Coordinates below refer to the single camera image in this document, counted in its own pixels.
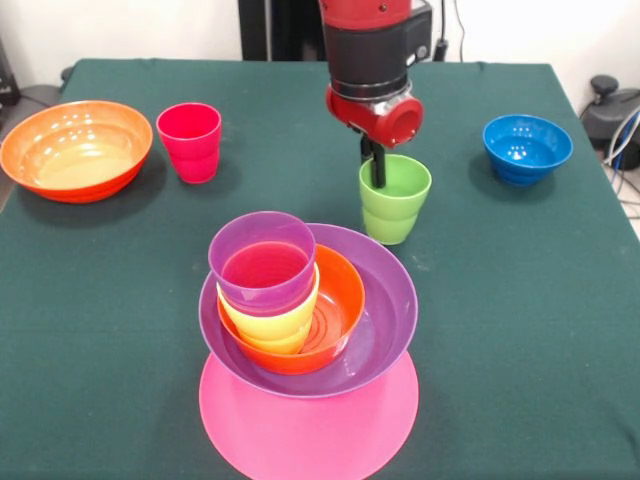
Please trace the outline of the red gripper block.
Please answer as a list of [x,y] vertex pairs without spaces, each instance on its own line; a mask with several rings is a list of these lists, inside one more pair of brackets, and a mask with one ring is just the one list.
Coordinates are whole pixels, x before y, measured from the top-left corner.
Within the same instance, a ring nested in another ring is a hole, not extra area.
[[372,160],[372,185],[386,185],[385,148],[395,148],[411,141],[420,130],[424,108],[411,93],[412,84],[386,99],[360,101],[338,95],[331,87],[325,100],[330,114],[347,127],[363,134],[360,159]]

